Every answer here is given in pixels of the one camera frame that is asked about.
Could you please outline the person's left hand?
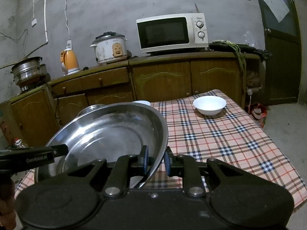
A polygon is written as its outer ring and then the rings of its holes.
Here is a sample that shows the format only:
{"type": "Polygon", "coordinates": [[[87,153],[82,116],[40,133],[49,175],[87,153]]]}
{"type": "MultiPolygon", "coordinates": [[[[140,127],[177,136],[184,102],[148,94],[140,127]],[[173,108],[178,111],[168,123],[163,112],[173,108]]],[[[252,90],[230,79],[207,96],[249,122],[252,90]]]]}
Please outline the person's left hand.
{"type": "Polygon", "coordinates": [[[4,178],[1,182],[1,227],[15,229],[15,185],[11,178],[4,178]]]}

